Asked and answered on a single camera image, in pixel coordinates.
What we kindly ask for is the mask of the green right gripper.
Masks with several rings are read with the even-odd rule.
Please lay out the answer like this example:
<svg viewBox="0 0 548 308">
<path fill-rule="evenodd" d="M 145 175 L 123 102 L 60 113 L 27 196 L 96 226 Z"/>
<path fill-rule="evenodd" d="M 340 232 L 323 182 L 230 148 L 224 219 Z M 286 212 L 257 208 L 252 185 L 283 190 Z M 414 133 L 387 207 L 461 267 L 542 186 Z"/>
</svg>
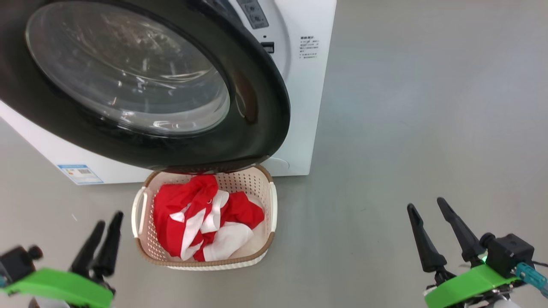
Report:
<svg viewBox="0 0 548 308">
<path fill-rule="evenodd" d="M 423 228 L 423 219 L 419 212 L 413 204 L 409 203 L 407 213 L 423 271 L 435 272 L 436 283 L 429 285 L 423 293 L 427 308 L 464 308 L 465 304 L 474 300 L 480 301 L 490 296 L 511 292 L 518 285 L 519 279 L 515 276 L 505 278 L 499 275 L 487 265 L 487 256 L 481 261 L 479 256 L 484 254 L 486 249 L 481 246 L 474 232 L 444 198 L 438 197 L 437 204 L 444 220 L 450 224 L 458 240 L 464 262 L 482 262 L 482 264 L 468 269 L 461 275 L 454 275 L 444 270 L 447 264 L 446 258 L 438 253 Z"/>
</svg>

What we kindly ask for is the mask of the white washing machine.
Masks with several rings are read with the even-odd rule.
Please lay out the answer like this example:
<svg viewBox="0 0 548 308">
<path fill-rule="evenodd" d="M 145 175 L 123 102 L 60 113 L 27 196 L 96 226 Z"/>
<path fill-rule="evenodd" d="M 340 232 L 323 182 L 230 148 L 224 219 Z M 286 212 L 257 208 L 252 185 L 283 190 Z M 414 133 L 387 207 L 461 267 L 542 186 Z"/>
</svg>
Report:
<svg viewBox="0 0 548 308">
<path fill-rule="evenodd" d="M 236 0 L 218 1 L 229 4 L 228 11 L 259 43 L 274 41 L 275 53 L 268 55 L 282 75 L 289 95 L 290 124 L 286 138 L 272 156 L 254 166 L 263 166 L 274 177 L 309 174 L 337 0 L 258 0 L 269 26 L 256 30 Z M 317 58 L 299 59 L 301 36 L 315 36 L 320 40 Z M 104 184 L 138 183 L 158 171 L 121 163 L 74 146 L 2 102 L 0 118 L 51 164 L 56 167 L 87 165 Z"/>
</svg>

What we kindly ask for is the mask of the blue energy label sticker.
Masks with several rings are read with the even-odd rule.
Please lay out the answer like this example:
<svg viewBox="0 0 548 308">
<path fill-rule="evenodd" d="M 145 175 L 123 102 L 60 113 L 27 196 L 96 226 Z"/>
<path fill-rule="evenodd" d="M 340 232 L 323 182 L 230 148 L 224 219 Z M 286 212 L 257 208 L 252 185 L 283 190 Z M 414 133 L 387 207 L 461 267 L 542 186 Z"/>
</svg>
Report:
<svg viewBox="0 0 548 308">
<path fill-rule="evenodd" d="M 104 184 L 87 165 L 57 165 L 57 168 L 77 185 Z"/>
</svg>

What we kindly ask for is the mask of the red garment with white stripes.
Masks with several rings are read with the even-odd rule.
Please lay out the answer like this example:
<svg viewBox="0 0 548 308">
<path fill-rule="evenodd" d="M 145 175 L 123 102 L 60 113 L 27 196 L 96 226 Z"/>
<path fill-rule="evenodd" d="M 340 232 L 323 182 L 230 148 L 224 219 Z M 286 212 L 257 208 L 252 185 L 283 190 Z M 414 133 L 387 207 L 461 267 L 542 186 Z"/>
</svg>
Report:
<svg viewBox="0 0 548 308">
<path fill-rule="evenodd" d="M 171 257 L 204 262 L 204 249 L 221 227 L 229 193 L 213 175 L 186 184 L 164 184 L 154 198 L 153 223 L 158 243 Z"/>
</svg>

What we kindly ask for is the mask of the grey control button panel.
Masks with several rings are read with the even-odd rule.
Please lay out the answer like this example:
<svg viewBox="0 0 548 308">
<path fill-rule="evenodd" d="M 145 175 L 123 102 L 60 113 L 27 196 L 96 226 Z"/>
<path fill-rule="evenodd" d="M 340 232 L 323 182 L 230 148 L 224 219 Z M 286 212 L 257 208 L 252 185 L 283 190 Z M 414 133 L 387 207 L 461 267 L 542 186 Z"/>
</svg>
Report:
<svg viewBox="0 0 548 308">
<path fill-rule="evenodd" d="M 269 26 L 266 15 L 263 12 L 258 0 L 236 0 L 244 12 L 252 29 L 264 29 Z"/>
</svg>

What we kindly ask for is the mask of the cream perforated laundry basket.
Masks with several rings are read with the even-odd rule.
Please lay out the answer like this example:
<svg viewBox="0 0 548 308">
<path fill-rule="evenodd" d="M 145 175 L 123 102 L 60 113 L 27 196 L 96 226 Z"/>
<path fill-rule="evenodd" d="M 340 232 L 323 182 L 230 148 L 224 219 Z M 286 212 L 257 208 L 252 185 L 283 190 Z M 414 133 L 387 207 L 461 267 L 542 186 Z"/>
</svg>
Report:
<svg viewBox="0 0 548 308">
<path fill-rule="evenodd" d="M 272 176 L 263 166 L 240 170 L 235 173 L 215 174 L 219 187 L 230 193 L 243 191 L 248 198 L 262 207 L 265 220 L 259 226 L 259 233 L 253 238 L 255 247 L 245 252 L 237 252 L 225 261 L 197 262 L 193 259 L 182 261 L 171 257 L 158 243 L 153 226 L 154 197 L 164 184 L 188 183 L 191 175 L 153 172 L 135 195 L 131 210 L 131 228 L 137 251 L 149 263 L 173 270 L 221 271 L 251 267 L 268 253 L 276 232 L 278 218 L 277 189 Z"/>
</svg>

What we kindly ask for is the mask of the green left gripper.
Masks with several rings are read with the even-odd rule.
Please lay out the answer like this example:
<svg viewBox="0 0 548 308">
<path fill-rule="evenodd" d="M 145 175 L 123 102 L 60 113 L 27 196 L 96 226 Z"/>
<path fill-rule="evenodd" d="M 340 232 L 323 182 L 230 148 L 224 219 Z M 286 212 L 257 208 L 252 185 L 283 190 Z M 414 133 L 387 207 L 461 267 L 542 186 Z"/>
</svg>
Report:
<svg viewBox="0 0 548 308">
<path fill-rule="evenodd" d="M 110 308 L 114 294 L 84 277 L 90 277 L 90 264 L 96 278 L 110 277 L 115 273 L 118 248 L 121 239 L 123 212 L 116 212 L 97 257 L 94 255 L 102 241 L 104 221 L 98 221 L 70 266 L 70 272 L 43 268 L 12 282 L 6 274 L 0 274 L 0 290 L 6 294 L 27 294 L 35 297 L 60 300 L 84 308 Z"/>
</svg>

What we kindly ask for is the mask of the printed text sticker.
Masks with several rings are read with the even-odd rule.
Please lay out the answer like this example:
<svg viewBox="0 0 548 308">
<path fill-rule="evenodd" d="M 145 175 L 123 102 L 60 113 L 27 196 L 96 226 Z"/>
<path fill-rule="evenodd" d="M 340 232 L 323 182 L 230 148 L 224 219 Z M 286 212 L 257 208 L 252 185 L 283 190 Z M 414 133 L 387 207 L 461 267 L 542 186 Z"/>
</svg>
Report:
<svg viewBox="0 0 548 308">
<path fill-rule="evenodd" d="M 301 36 L 299 41 L 299 59 L 314 59 L 319 55 L 320 40 L 315 36 Z"/>
</svg>

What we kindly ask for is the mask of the black round washing machine door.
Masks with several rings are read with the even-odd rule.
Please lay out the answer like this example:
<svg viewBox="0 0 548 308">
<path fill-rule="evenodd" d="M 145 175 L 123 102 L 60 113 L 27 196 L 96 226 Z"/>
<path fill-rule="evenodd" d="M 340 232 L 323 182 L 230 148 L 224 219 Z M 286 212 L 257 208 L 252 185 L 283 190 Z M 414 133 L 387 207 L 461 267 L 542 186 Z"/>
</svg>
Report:
<svg viewBox="0 0 548 308">
<path fill-rule="evenodd" d="M 143 169 L 227 173 L 290 124 L 274 60 L 218 0 L 0 0 L 0 102 Z"/>
</svg>

